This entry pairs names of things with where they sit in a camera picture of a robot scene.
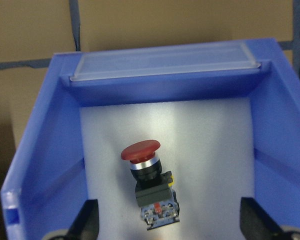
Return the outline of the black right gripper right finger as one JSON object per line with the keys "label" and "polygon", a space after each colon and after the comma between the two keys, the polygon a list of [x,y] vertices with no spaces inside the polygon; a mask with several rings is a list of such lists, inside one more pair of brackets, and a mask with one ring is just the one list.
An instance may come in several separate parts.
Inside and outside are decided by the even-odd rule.
{"label": "black right gripper right finger", "polygon": [[300,230],[280,227],[253,197],[242,197],[239,227],[246,240],[300,240]]}

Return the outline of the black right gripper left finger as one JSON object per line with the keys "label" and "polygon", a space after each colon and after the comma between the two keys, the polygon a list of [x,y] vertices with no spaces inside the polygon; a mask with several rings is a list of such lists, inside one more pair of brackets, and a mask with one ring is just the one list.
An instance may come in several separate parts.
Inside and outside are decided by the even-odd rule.
{"label": "black right gripper left finger", "polygon": [[48,233],[44,240],[96,240],[100,231],[99,203],[88,199],[66,233]]}

